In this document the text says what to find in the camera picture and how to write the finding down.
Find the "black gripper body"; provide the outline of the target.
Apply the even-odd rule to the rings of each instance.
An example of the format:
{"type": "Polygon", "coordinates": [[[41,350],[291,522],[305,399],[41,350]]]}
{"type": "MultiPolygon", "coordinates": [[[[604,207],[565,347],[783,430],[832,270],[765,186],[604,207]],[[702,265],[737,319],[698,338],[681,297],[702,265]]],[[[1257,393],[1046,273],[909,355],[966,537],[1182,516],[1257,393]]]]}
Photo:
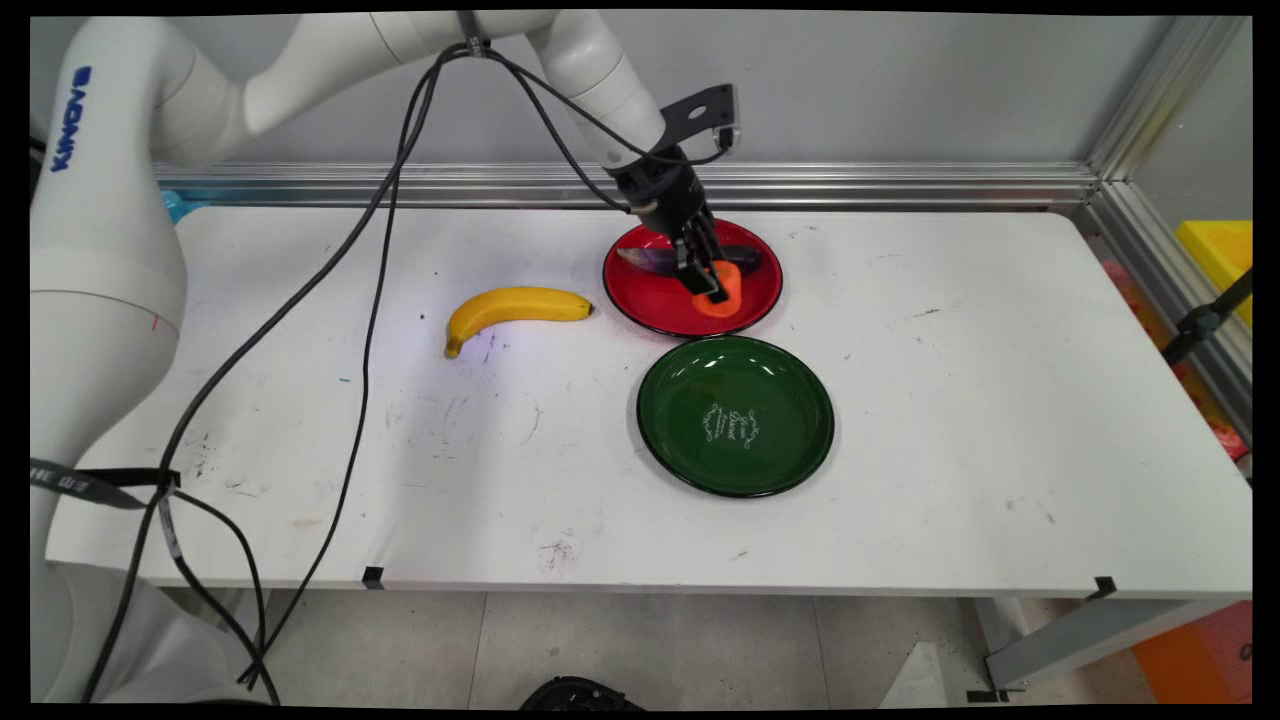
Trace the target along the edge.
{"type": "Polygon", "coordinates": [[[641,158],[611,170],[611,178],[632,213],[649,229],[668,238],[708,237],[714,218],[705,190],[678,145],[662,149],[657,159],[641,158]]]}

